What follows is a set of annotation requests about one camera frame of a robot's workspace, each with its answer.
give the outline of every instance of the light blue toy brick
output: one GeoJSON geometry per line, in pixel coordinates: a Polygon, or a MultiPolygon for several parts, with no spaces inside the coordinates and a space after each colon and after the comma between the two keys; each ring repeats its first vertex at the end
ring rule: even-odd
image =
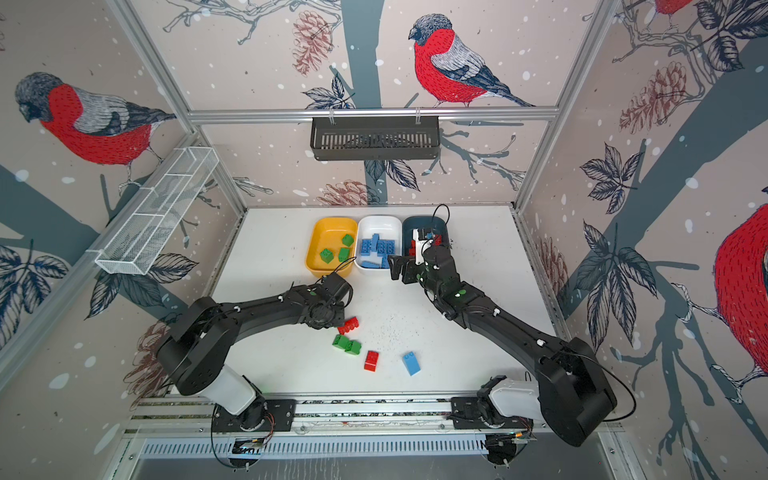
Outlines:
{"type": "Polygon", "coordinates": [[[419,366],[419,361],[416,360],[416,355],[414,355],[413,352],[408,352],[404,355],[402,361],[405,363],[408,373],[410,373],[411,376],[421,372],[422,368],[419,366]]]}

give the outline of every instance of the yellow plastic tray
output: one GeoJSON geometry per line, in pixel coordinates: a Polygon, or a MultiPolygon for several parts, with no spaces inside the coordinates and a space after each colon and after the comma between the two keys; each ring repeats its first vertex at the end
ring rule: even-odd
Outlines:
{"type": "MultiPolygon", "coordinates": [[[[357,222],[351,218],[328,217],[318,220],[318,222],[315,223],[315,229],[312,232],[310,248],[306,252],[306,268],[312,272],[314,276],[328,275],[340,265],[339,251],[342,248],[349,248],[349,258],[352,258],[355,255],[356,243],[357,222]],[[355,237],[355,242],[349,247],[341,243],[341,239],[347,234],[355,237]],[[333,260],[331,260],[331,263],[325,263],[323,262],[323,259],[320,258],[320,252],[326,248],[333,252],[333,260]]],[[[348,262],[344,268],[340,269],[337,273],[341,276],[349,275],[349,272],[352,271],[352,263],[353,262],[348,262]]]]}

